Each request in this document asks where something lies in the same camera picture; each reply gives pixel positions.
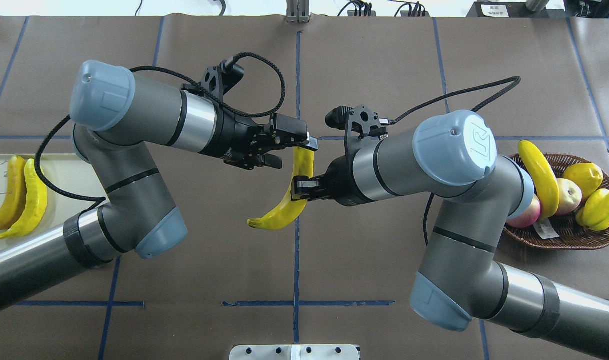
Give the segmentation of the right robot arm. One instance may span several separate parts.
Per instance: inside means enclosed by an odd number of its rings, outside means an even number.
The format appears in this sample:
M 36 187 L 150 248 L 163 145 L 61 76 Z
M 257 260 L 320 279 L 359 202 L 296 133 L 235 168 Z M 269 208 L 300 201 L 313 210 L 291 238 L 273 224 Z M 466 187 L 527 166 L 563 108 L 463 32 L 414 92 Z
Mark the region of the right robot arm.
M 527 338 L 609 360 L 609 301 L 494 260 L 505 223 L 523 214 L 535 183 L 498 155 L 476 112 L 432 117 L 380 140 L 368 109 L 344 113 L 345 155 L 325 174 L 296 175 L 293 200 L 332 199 L 345 207 L 428 192 L 442 198 L 410 294 L 426 321 L 466 330 L 473 318 Z

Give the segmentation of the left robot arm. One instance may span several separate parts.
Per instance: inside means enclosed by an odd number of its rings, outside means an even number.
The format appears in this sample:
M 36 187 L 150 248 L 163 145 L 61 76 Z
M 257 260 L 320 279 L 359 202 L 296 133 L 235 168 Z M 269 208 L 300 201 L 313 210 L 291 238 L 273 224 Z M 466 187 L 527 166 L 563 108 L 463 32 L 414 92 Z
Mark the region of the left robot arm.
M 236 110 L 225 94 L 244 76 L 239 56 L 207 68 L 181 89 L 127 69 L 86 61 L 69 106 L 73 146 L 90 164 L 108 201 L 43 234 L 0 251 L 0 312 L 90 269 L 135 251 L 151 259 L 181 243 L 188 230 L 147 143 L 219 158 L 252 170 L 282 168 L 272 151 L 318 150 L 305 121 Z

